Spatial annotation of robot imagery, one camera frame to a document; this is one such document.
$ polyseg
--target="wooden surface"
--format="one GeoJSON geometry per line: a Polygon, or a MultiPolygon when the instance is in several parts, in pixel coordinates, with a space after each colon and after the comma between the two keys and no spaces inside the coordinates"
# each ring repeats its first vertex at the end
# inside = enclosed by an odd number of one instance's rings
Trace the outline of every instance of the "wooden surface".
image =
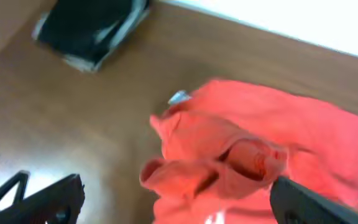
{"type": "Polygon", "coordinates": [[[78,223],[151,222],[155,197],[138,180],[142,164],[160,154],[149,115],[177,90],[223,77],[358,114],[355,57],[156,4],[101,72],[87,75],[32,42],[40,12],[0,53],[0,184],[29,170],[29,195],[80,173],[78,223]]]}

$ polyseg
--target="fabric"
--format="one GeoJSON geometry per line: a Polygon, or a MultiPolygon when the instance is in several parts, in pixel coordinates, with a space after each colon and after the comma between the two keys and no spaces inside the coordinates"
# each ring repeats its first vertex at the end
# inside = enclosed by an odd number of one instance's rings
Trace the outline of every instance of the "fabric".
{"type": "Polygon", "coordinates": [[[140,181],[160,196],[155,223],[276,223],[279,175],[358,209],[358,116],[329,103],[213,80],[150,122],[163,159],[140,181]]]}

